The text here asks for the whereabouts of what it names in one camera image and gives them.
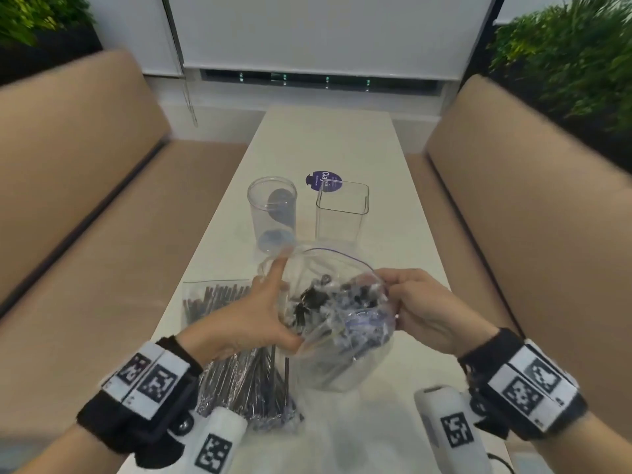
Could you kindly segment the clear round plastic cup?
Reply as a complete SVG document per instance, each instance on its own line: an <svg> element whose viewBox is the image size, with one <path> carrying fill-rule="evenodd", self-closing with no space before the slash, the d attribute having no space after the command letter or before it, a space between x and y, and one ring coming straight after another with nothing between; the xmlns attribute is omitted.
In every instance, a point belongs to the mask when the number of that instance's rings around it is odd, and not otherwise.
<svg viewBox="0 0 632 474"><path fill-rule="evenodd" d="M247 198L261 252L277 254L296 245L297 196L294 183L284 177L261 177L249 185Z"/></svg>

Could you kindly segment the tan upholstered bench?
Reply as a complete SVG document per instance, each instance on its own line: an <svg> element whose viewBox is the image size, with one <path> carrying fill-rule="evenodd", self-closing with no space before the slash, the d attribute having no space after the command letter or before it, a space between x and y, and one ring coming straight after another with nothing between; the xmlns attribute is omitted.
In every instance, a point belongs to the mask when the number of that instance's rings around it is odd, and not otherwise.
<svg viewBox="0 0 632 474"><path fill-rule="evenodd" d="M478 75L406 160L453 292L632 441L632 175Z"/></svg>
<svg viewBox="0 0 632 474"><path fill-rule="evenodd" d="M172 139L122 50L0 88L0 472L150 339L246 150Z"/></svg>

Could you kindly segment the person's left hand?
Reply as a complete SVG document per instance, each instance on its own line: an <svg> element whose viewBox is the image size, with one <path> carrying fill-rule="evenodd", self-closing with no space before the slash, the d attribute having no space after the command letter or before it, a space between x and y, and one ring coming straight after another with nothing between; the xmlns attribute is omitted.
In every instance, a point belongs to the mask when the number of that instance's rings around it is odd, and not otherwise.
<svg viewBox="0 0 632 474"><path fill-rule="evenodd" d="M295 353L303 339L280 321L278 308L278 302L268 307L254 300L252 281L248 296L186 327L176 340L202 366L240 351L268 346Z"/></svg>

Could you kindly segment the wide white roller blind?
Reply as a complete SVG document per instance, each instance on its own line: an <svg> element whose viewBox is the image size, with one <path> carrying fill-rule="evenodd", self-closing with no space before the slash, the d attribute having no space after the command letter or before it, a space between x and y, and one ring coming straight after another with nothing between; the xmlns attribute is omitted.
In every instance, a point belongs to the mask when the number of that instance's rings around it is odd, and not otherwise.
<svg viewBox="0 0 632 474"><path fill-rule="evenodd" d="M169 0L187 68L458 80L494 0Z"/></svg>

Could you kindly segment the pile of black pen parts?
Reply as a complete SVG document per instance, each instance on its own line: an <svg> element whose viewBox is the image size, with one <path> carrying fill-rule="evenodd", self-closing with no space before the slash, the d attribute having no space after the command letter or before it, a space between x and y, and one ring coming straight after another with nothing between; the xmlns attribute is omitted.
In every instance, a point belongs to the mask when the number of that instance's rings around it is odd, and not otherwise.
<svg viewBox="0 0 632 474"><path fill-rule="evenodd" d="M281 320L303 340L298 358L334 365L385 347L396 328L385 284L373 271L344 282L330 275L313 279L288 297Z"/></svg>

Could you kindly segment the black wrist marker band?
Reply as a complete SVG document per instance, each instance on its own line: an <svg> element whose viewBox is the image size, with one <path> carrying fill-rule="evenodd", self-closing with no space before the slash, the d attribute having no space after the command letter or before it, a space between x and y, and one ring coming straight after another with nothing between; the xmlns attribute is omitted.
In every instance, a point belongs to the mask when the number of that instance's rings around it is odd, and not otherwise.
<svg viewBox="0 0 632 474"><path fill-rule="evenodd" d="M102 383L76 422L116 454L160 470L184 454L178 440L194 426L198 379L203 372L175 336L146 342Z"/></svg>
<svg viewBox="0 0 632 474"><path fill-rule="evenodd" d="M559 435L589 411L579 384L507 328L458 357L472 400L522 440Z"/></svg>

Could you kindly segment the person's right hand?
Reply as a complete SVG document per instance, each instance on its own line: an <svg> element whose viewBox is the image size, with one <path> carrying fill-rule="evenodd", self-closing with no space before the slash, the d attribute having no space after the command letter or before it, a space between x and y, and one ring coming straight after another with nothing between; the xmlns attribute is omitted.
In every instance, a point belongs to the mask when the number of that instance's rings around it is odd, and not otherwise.
<svg viewBox="0 0 632 474"><path fill-rule="evenodd" d="M398 329L438 352L461 358L499 332L426 271L415 290L387 290Z"/></svg>

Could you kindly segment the black left wrist marker band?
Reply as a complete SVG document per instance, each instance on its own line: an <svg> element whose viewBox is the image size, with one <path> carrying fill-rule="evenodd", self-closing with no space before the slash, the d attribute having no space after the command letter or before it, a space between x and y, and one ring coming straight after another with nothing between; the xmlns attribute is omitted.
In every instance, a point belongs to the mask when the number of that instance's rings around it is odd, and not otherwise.
<svg viewBox="0 0 632 474"><path fill-rule="evenodd" d="M102 383L76 422L116 454L160 470L184 454L178 440L194 426L198 379L203 372L175 336L146 342Z"/></svg>

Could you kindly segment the person's right forearm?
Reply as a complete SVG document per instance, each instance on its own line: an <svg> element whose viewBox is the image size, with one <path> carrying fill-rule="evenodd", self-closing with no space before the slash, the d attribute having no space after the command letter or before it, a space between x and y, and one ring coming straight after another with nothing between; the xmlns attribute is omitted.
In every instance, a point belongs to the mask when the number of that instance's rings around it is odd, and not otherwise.
<svg viewBox="0 0 632 474"><path fill-rule="evenodd" d="M591 412L532 445L554 474L632 474L632 443Z"/></svg>

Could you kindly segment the green leafy plant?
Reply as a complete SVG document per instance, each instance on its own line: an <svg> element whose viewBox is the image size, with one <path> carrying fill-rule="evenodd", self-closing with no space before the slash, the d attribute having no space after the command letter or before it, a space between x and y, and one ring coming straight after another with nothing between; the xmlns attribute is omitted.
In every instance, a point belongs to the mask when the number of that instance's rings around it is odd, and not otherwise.
<svg viewBox="0 0 632 474"><path fill-rule="evenodd" d="M632 174L632 0L568 0L500 26L486 76Z"/></svg>
<svg viewBox="0 0 632 474"><path fill-rule="evenodd" d="M98 53L88 0L0 0L0 87Z"/></svg>

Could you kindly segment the purple round sticker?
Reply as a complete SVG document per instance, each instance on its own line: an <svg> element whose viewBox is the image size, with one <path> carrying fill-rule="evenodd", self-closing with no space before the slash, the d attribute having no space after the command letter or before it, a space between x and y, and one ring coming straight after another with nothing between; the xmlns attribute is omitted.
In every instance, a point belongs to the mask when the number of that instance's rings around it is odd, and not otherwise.
<svg viewBox="0 0 632 474"><path fill-rule="evenodd" d="M305 178L306 185L314 191L329 193L342 187L343 180L336 173L330 171L313 171Z"/></svg>

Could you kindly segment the black right wrist marker band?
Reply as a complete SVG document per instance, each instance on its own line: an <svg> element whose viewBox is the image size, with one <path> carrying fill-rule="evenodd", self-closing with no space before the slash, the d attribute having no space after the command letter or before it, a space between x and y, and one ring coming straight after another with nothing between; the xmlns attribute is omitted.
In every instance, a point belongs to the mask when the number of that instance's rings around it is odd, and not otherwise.
<svg viewBox="0 0 632 474"><path fill-rule="evenodd" d="M559 435L589 411L579 384L507 328L458 357L472 400L522 440Z"/></svg>

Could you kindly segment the narrow white roller blind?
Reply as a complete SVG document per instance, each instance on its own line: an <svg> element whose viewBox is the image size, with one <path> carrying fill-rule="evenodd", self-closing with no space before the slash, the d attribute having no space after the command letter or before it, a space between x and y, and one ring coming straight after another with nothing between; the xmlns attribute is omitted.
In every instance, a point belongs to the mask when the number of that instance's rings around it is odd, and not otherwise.
<svg viewBox="0 0 632 474"><path fill-rule="evenodd" d="M183 71L163 0L88 0L105 49L126 49L142 72L181 77Z"/></svg>

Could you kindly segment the clear zip plastic bag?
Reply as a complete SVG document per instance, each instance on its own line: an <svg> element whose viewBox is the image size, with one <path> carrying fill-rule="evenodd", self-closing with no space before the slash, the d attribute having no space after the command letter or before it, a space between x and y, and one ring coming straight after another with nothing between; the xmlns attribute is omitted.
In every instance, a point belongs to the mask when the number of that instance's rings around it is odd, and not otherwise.
<svg viewBox="0 0 632 474"><path fill-rule="evenodd" d="M344 282L369 271L375 272L367 262L341 250L319 245L297 245L289 255L282 277L288 289L279 295L280 321L288 297L300 294L313 279L330 275L339 282ZM290 369L299 386L314 390L345 392L357 387L375 370L390 352L393 342L394 335L385 347L372 351L352 363L341 365L300 359L297 356L299 348L291 356Z"/></svg>

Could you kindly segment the person's left forearm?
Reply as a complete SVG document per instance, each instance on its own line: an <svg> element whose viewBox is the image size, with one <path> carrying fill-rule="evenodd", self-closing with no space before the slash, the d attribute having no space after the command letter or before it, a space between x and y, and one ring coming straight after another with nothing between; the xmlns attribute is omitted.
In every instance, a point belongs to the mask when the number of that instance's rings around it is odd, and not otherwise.
<svg viewBox="0 0 632 474"><path fill-rule="evenodd" d="M5 455L14 458L12 474L118 474L130 457L75 423L56 436L0 430L0 469L6 466Z"/></svg>

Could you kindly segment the clear square plastic container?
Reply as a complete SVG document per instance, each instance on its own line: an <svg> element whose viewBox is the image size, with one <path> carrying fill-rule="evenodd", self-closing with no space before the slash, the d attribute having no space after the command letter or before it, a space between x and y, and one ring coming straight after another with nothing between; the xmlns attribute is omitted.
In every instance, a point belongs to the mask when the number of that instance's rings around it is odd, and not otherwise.
<svg viewBox="0 0 632 474"><path fill-rule="evenodd" d="M366 184L335 179L323 181L316 201L315 239L357 244L369 213L369 196Z"/></svg>

